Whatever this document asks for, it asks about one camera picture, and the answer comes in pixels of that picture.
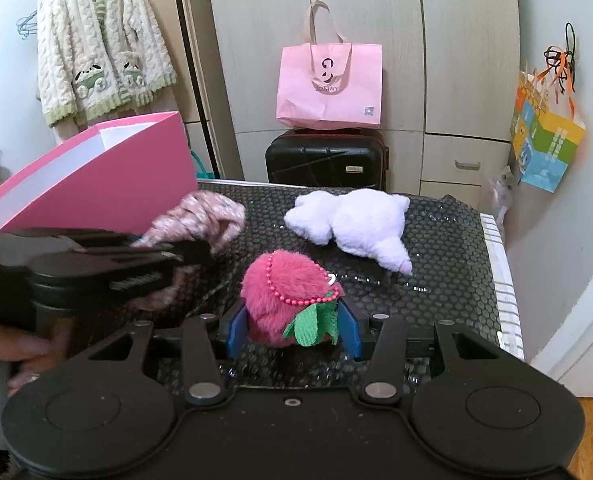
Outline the person's left hand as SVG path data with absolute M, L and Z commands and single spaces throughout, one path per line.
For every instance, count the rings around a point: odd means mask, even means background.
M 48 339 L 0 326 L 0 361 L 20 363 L 20 370 L 7 382 L 9 396 L 66 360 L 73 324 L 70 318 L 60 318 Z

